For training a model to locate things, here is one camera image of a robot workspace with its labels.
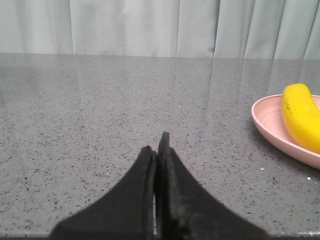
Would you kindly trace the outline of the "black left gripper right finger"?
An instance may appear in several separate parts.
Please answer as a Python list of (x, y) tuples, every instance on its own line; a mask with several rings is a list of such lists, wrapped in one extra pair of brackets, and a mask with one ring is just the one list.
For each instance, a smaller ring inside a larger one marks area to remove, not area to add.
[(156, 226), (162, 240), (269, 240), (262, 228), (209, 194), (162, 134), (155, 177)]

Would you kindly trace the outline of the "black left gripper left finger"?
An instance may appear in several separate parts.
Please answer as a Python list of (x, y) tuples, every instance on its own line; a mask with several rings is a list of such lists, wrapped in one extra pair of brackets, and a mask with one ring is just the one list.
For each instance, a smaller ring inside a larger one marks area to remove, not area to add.
[(156, 152), (141, 149), (124, 177), (103, 197), (62, 220), (51, 240), (152, 240)]

